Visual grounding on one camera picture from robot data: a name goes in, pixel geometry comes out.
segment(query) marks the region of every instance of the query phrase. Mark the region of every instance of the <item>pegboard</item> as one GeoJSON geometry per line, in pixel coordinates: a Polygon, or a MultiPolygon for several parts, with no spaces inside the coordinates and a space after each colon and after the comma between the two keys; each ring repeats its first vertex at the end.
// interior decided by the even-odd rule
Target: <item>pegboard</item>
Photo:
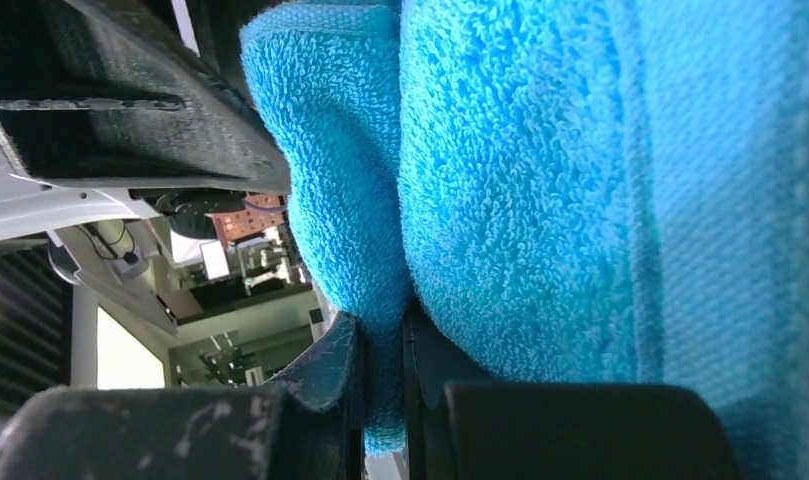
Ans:
{"type": "MultiPolygon", "coordinates": [[[[266,208],[281,205],[280,197],[269,193],[249,195],[246,200],[266,208]]],[[[225,249],[230,242],[258,235],[270,227],[283,225],[283,214],[281,213],[272,214],[249,209],[233,213],[217,213],[212,217],[219,240],[225,249]]]]}

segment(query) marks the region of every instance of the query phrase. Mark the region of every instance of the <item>blue towel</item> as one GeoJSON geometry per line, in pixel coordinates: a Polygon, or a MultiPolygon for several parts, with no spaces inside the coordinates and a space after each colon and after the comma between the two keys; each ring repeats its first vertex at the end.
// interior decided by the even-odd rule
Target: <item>blue towel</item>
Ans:
{"type": "Polygon", "coordinates": [[[809,478],[809,0],[407,0],[400,100],[395,26],[286,8],[321,11],[255,20],[246,73],[375,352],[414,288],[498,376],[685,385],[749,478],[809,478]]]}

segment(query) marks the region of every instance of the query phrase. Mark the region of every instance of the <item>perforated orange panel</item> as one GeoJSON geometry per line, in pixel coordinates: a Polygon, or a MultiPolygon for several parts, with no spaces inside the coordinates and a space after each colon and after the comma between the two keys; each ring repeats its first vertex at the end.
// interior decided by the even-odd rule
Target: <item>perforated orange panel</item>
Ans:
{"type": "MultiPolygon", "coordinates": [[[[260,207],[273,208],[280,206],[280,197],[268,193],[249,195],[247,200],[260,207]]],[[[271,214],[248,209],[233,213],[218,213],[212,217],[219,240],[225,248],[230,242],[259,234],[269,227],[283,224],[283,215],[280,213],[271,214]]]]}

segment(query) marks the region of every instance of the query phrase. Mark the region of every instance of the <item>bright window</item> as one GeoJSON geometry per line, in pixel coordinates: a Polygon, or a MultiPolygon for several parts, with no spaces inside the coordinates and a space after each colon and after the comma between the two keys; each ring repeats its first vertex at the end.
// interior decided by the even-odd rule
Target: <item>bright window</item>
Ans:
{"type": "Polygon", "coordinates": [[[98,309],[98,388],[162,388],[164,368],[136,337],[98,309]]]}

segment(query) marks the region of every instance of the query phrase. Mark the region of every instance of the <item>towel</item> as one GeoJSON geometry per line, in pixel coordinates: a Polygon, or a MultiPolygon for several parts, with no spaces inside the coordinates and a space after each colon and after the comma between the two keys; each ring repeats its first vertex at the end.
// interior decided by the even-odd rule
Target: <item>towel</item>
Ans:
{"type": "Polygon", "coordinates": [[[370,455],[404,445],[399,325],[413,289],[395,182],[398,22],[394,4],[295,2],[240,36],[251,95],[289,161],[290,226],[304,262],[367,336],[370,455]]]}
{"type": "MultiPolygon", "coordinates": [[[[749,478],[809,478],[809,0],[406,0],[382,110],[377,24],[255,27],[277,11],[246,74],[375,358],[415,291],[498,377],[684,385],[749,478]]],[[[400,445],[400,404],[371,408],[373,451],[400,445]]]]}

